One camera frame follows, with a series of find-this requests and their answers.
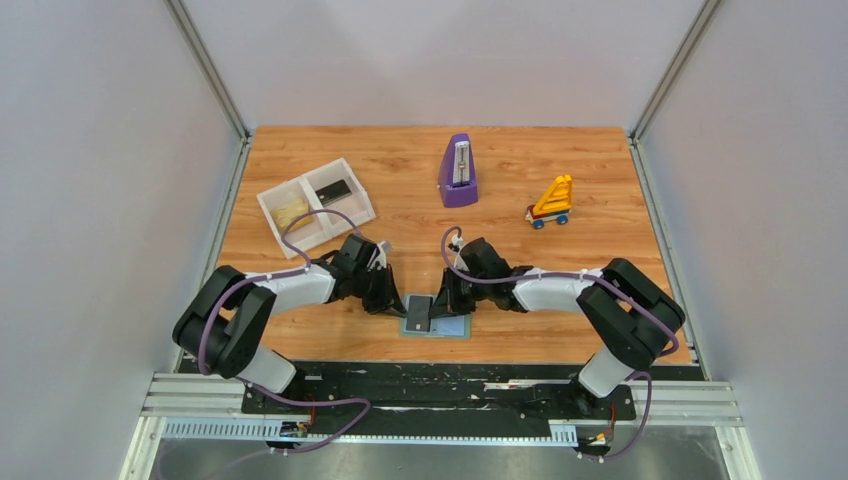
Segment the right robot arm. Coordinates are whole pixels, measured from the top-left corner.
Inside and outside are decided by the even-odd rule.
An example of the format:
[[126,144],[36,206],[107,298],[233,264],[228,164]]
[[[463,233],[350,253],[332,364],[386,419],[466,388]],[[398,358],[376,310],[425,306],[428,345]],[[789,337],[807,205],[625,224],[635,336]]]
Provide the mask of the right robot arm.
[[602,345],[570,392],[584,417],[601,414],[619,383],[680,346],[682,307],[627,259],[580,271],[511,266],[484,238],[465,242],[460,235],[443,241],[441,254],[446,268],[430,308],[433,318],[470,314],[489,301],[507,312],[570,312],[588,319]]

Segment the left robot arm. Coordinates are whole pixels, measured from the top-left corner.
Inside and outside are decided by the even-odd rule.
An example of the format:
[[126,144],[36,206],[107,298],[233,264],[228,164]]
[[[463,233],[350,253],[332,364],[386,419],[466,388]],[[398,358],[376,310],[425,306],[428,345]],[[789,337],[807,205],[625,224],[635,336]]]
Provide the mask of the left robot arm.
[[348,297],[360,299],[368,314],[405,316],[385,247],[350,234],[340,249],[300,269],[246,274],[219,267],[177,320],[172,339],[205,373],[260,386],[279,411],[296,412],[307,389],[291,361],[262,346],[269,319]]

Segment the green card holder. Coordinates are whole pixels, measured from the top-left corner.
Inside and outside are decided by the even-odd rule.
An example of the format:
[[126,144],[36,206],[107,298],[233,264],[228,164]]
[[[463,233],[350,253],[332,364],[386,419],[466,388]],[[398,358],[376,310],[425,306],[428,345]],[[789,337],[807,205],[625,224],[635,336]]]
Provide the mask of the green card holder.
[[[407,310],[408,297],[410,295],[423,294],[407,294],[403,298],[403,303]],[[467,339],[471,335],[471,315],[460,315],[445,317],[431,320],[431,330],[429,333],[421,334],[409,332],[405,329],[406,316],[400,320],[399,333],[401,336],[419,337],[419,338],[448,338],[448,339]]]

